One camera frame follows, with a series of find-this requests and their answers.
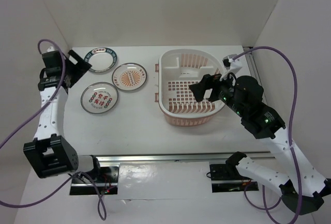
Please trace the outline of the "plate with dark blue rim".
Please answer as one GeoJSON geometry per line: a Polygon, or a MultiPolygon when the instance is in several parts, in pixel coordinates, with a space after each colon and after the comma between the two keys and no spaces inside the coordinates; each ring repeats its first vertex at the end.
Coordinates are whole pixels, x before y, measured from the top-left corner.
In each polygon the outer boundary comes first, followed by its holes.
{"type": "Polygon", "coordinates": [[[93,73],[103,73],[112,69],[118,60],[114,50],[106,47],[98,47],[86,53],[84,61],[91,65],[89,69],[93,73]]]}

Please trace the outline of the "plate with red characters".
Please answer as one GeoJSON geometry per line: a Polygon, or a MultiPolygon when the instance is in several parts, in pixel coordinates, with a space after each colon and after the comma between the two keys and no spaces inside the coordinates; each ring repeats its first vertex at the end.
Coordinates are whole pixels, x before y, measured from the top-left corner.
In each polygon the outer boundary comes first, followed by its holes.
{"type": "Polygon", "coordinates": [[[117,88],[107,82],[97,82],[88,86],[82,93],[80,103],[90,114],[103,114],[115,107],[119,100],[117,88]]]}

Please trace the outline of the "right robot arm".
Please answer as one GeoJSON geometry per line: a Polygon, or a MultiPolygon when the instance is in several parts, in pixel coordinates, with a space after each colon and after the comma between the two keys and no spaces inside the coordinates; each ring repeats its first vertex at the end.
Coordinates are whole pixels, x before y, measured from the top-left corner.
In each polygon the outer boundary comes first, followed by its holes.
{"type": "Polygon", "coordinates": [[[300,205],[300,215],[315,212],[324,204],[323,197],[330,194],[330,180],[319,173],[290,140],[285,122],[273,108],[263,103],[264,89],[255,78],[236,78],[233,73],[225,78],[206,74],[189,88],[198,102],[209,89],[209,101],[221,100],[234,111],[244,128],[266,145],[286,171],[282,174],[271,170],[246,154],[236,152],[226,160],[225,171],[230,178],[241,175],[255,180],[279,195],[292,212],[300,205]]]}

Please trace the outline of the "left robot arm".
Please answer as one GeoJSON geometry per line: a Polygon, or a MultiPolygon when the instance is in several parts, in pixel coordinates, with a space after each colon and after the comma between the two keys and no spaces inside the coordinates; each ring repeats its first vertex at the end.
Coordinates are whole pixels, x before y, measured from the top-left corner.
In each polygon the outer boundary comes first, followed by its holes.
{"type": "Polygon", "coordinates": [[[38,89],[43,111],[32,142],[23,146],[23,153],[39,178],[74,172],[79,167],[77,152],[64,137],[64,110],[68,90],[91,65],[74,50],[68,54],[76,63],[62,59],[60,51],[42,55],[45,67],[39,75],[38,89]]]}

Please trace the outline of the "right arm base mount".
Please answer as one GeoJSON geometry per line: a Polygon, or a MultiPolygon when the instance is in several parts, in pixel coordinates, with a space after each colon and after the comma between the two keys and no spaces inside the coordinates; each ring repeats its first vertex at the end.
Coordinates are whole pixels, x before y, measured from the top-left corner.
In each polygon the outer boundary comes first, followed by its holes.
{"type": "Polygon", "coordinates": [[[256,181],[239,175],[231,166],[222,164],[210,164],[206,174],[211,180],[212,193],[258,191],[256,181]]]}

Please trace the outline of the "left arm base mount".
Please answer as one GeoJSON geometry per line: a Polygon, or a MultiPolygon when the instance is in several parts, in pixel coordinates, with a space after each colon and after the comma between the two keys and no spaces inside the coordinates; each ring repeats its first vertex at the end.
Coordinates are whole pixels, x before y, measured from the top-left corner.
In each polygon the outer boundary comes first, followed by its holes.
{"type": "MultiPolygon", "coordinates": [[[[93,168],[87,174],[92,178],[100,194],[116,195],[118,194],[119,165],[110,165],[93,168]]],[[[96,195],[93,184],[84,176],[80,175],[71,181],[71,196],[89,196],[96,195]]]]}

